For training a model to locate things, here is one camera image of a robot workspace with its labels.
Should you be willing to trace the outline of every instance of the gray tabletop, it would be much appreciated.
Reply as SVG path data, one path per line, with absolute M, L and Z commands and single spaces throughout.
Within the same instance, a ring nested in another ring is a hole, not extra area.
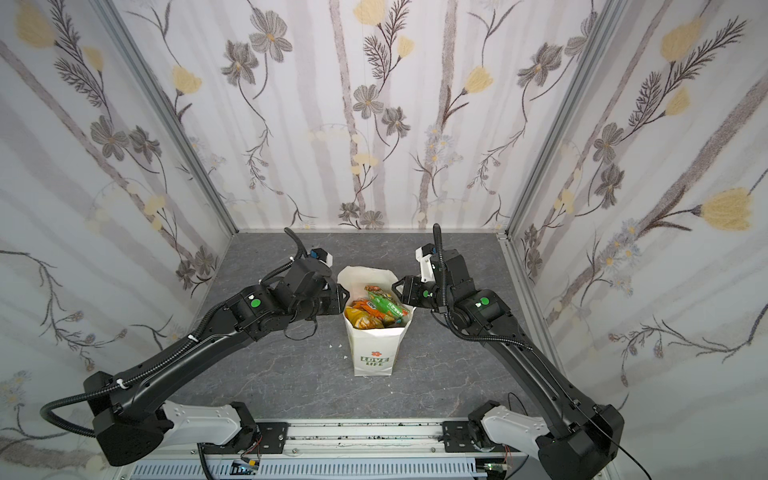
M 428 233 L 304 233 L 307 249 L 333 254 L 333 273 L 348 265 L 391 270 L 398 278 L 418 275 L 416 248 L 430 243 Z M 521 319 L 501 247 L 491 233 L 445 233 L 446 249 L 464 255 L 478 288 L 495 290 Z M 239 233 L 224 257 L 204 311 L 293 255 L 284 233 Z M 514 392 L 529 414 L 538 413 L 520 386 L 489 351 L 462 341 L 416 310 L 391 376 L 355 377 L 344 319 L 319 317 L 317 333 L 297 342 L 272 333 L 228 356 L 186 384 L 171 400 L 202 406 L 245 402 L 254 418 L 461 417 L 489 399 L 507 403 Z M 311 333 L 311 322 L 297 322 L 289 334 Z M 511 398 L 511 409 L 521 412 Z

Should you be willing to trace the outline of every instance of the floral wallpaper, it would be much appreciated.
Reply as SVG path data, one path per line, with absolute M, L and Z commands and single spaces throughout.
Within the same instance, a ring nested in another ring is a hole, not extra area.
M 589 0 L 117 0 L 239 228 L 506 228 Z
M 183 335 L 229 234 L 87 2 L 0 12 L 0 476 L 101 478 L 95 441 L 38 410 Z
M 513 233 L 568 375 L 654 478 L 764 476 L 766 22 L 630 2 Z

